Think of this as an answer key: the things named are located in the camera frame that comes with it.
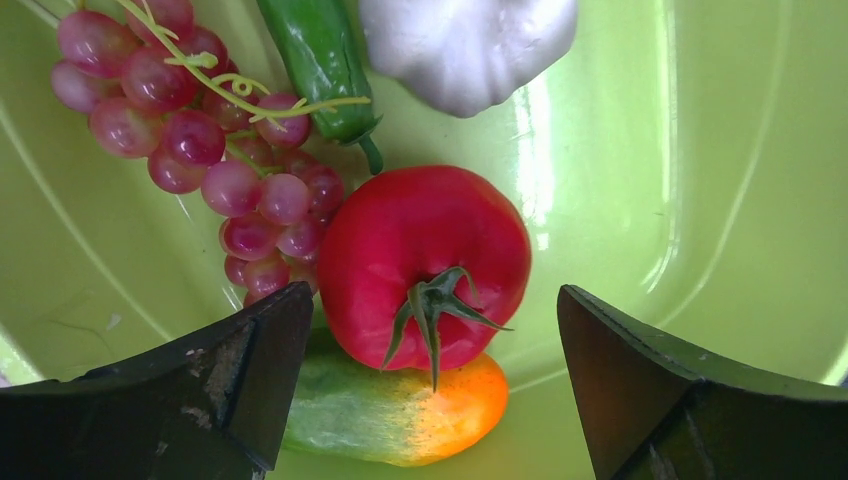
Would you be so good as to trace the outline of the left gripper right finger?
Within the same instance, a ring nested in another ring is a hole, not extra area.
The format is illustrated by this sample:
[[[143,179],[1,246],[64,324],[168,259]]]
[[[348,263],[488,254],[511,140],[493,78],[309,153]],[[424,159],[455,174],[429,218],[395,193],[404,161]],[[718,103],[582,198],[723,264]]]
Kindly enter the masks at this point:
[[[557,319],[599,479],[843,479],[847,392],[723,357],[563,286]]]

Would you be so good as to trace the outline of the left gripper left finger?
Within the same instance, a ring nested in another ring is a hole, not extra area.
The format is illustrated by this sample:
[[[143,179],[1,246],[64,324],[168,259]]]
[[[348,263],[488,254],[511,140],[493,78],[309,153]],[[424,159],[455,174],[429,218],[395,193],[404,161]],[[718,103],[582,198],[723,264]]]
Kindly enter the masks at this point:
[[[74,380],[1,392],[5,479],[262,479],[282,446],[310,336],[297,282]]]

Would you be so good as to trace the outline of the green plastic tray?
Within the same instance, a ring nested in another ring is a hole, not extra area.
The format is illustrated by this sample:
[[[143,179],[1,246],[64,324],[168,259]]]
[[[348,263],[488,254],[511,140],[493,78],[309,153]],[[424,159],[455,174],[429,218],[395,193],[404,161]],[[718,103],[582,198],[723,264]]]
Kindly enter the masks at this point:
[[[1,5],[1,370],[71,379],[231,314],[221,220],[114,158],[52,93],[70,1]],[[847,5],[583,1],[570,52],[471,119],[371,74],[387,167],[473,170],[534,250],[489,352],[503,421],[420,468],[284,451],[275,479],[589,479],[556,321],[575,284],[708,350],[847,371]]]

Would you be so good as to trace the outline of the white garlic bulb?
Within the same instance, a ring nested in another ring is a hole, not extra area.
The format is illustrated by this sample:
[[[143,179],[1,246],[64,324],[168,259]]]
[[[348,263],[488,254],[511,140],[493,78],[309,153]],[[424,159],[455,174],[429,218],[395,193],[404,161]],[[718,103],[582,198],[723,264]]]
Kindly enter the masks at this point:
[[[371,68],[426,105],[471,118],[566,55],[575,1],[361,1]]]

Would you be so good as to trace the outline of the red tomato with stem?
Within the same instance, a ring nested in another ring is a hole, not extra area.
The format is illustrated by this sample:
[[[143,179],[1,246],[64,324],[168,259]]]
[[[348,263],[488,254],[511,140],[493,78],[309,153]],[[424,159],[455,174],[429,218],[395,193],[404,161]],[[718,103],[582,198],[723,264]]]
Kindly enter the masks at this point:
[[[322,241],[317,280],[327,324],[353,359],[438,379],[508,330],[531,263],[509,199],[470,170],[426,165],[351,194]]]

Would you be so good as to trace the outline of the red grape bunch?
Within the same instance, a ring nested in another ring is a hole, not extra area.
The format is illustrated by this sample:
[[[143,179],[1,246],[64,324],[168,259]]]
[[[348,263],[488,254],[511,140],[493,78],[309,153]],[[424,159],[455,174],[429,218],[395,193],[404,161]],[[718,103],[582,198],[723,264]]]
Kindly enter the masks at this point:
[[[295,95],[243,86],[188,1],[137,1],[123,20],[79,6],[59,21],[57,41],[59,101],[87,117],[104,150],[144,160],[158,188],[199,193],[222,217],[225,274],[246,303],[314,282],[343,182],[304,150],[308,117],[254,116],[296,107]]]

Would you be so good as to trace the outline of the green chili pepper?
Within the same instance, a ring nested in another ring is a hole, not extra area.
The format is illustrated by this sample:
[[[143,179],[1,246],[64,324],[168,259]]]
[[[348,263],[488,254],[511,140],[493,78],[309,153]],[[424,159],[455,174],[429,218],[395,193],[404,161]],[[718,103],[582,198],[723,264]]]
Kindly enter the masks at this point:
[[[364,97],[360,104],[339,105],[311,114],[319,134],[340,146],[358,145],[369,172],[384,162],[371,134],[380,122],[372,89],[358,54],[350,15],[342,1],[259,1],[258,9],[294,90],[309,104]]]

